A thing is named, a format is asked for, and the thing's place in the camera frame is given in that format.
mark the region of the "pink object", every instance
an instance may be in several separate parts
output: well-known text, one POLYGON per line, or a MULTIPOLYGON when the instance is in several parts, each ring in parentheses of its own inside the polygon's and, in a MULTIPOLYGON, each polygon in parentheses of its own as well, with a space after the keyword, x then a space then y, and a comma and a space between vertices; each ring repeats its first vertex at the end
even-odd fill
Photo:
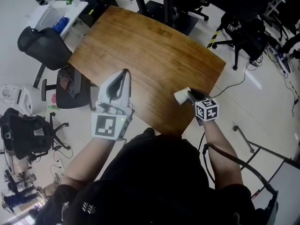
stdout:
POLYGON ((52 99, 51 99, 52 103, 56 104, 56 94, 52 94, 52 99))

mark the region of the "black t-shirt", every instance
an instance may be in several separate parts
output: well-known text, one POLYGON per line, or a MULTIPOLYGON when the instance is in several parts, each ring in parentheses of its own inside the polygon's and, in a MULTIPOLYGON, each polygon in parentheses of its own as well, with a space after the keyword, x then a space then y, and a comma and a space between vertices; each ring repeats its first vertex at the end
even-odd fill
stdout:
POLYGON ((130 141, 82 191, 60 185, 36 225, 234 224, 237 214, 246 225, 254 211, 245 186, 209 188, 197 149, 160 135, 130 141))

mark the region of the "wood grain tabletop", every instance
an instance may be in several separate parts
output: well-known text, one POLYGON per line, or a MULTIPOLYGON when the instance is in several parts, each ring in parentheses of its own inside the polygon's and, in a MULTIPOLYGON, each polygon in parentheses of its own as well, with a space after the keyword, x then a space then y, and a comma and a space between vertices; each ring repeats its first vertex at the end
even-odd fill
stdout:
POLYGON ((210 93, 225 62, 189 37, 151 18, 110 6, 86 34, 70 64, 97 86, 127 68, 135 115, 155 130, 180 136, 194 117, 173 94, 210 93))

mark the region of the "chair backrest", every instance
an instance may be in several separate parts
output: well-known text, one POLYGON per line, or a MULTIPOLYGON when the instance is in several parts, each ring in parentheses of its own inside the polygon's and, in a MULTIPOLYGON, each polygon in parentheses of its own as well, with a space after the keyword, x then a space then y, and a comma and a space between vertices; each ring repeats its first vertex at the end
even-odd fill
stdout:
POLYGON ((23 159, 33 152, 48 151, 53 143, 54 133, 41 116, 20 117, 11 114, 7 124, 1 125, 1 135, 7 150, 23 159))
POLYGON ((300 13, 296 10, 299 6, 300 0, 286 0, 285 3, 279 4, 277 10, 281 18, 280 21, 284 25, 295 25, 300 19, 300 13))
POLYGON ((52 28, 41 31, 31 27, 25 28, 19 36, 18 48, 50 70, 67 66, 72 55, 60 35, 52 28))

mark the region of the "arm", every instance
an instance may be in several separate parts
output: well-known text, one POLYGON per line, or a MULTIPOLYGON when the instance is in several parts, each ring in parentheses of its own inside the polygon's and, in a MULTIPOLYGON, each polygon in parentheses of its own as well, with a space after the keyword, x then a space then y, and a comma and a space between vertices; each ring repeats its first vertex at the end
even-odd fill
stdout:
MULTIPOLYGON (((215 121, 202 121, 202 123, 207 143, 211 143, 217 148, 238 157, 215 121)), ((231 184, 243 184, 240 165, 217 153, 212 148, 209 148, 208 152, 211 166, 215 174, 216 189, 220 190, 231 184)))
POLYGON ((93 138, 68 165, 62 183, 78 190, 93 182, 103 168, 115 141, 93 138))

